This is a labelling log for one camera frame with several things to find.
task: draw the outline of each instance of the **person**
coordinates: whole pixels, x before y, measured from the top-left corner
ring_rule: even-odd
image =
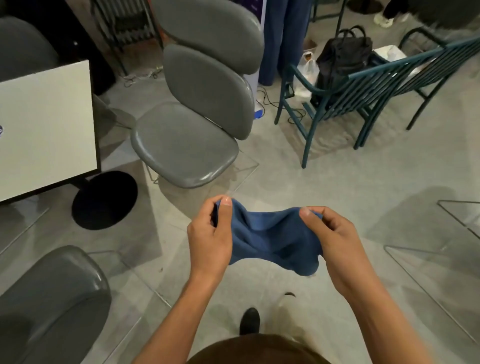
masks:
[[[382,28],[390,28],[398,15],[401,15],[399,21],[405,22],[408,19],[408,10],[408,0],[390,0],[384,11],[373,17],[373,22]]]
[[[218,224],[211,224],[215,203],[221,199]],[[312,211],[319,212],[323,219]],[[324,206],[300,209],[305,225],[319,238],[328,274],[336,290],[349,303],[373,364],[432,364],[425,346],[375,274],[355,226]],[[232,254],[232,201],[225,195],[205,201],[187,228],[190,246],[190,277],[167,317],[133,364],[184,364],[187,362],[200,319],[227,269]],[[295,300],[288,292],[285,298]],[[286,320],[285,310],[273,319]],[[189,364],[327,364],[308,336],[297,329],[303,342],[290,337],[258,333],[258,312],[249,309],[235,338],[204,348]]]
[[[295,66],[303,54],[312,0],[270,0],[265,6],[265,49],[258,82],[271,86],[284,67]]]

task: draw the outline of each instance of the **dark pants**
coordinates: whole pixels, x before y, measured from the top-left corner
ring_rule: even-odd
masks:
[[[267,0],[265,10],[265,51],[258,81],[270,86],[275,73],[299,63],[307,33],[312,0]]]
[[[395,18],[398,14],[408,12],[408,0],[390,0],[384,9],[384,17],[387,19]]]

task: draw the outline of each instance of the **hand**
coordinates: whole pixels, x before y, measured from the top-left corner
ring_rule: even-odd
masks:
[[[211,215],[218,200],[218,224],[214,228]],[[204,202],[198,215],[187,227],[190,246],[190,279],[195,283],[216,286],[232,256],[232,200],[225,195],[209,198]]]
[[[382,286],[349,220],[324,206],[302,207],[300,217],[320,240],[328,274],[349,303],[363,299],[372,287]]]

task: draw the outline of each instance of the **black bag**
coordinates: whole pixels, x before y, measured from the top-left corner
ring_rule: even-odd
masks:
[[[359,29],[363,37],[357,38],[353,29]],[[315,86],[323,90],[328,90],[342,80],[345,76],[361,71],[368,65],[369,57],[372,53],[372,39],[367,37],[365,29],[356,25],[350,29],[342,29],[337,37],[329,39],[325,47],[317,58],[318,73]],[[310,102],[318,107],[321,96],[313,95]]]

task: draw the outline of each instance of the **blue cloth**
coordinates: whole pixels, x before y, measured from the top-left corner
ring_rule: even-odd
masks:
[[[278,212],[249,212],[232,199],[233,251],[230,264],[244,258],[269,260],[293,270],[301,276],[310,276],[318,268],[322,246],[317,236],[301,220],[299,207]],[[218,207],[212,214],[212,223],[218,223]]]
[[[298,65],[311,10],[312,0],[267,0],[265,49],[258,77],[262,85],[271,86],[275,73],[281,76],[290,63]]]

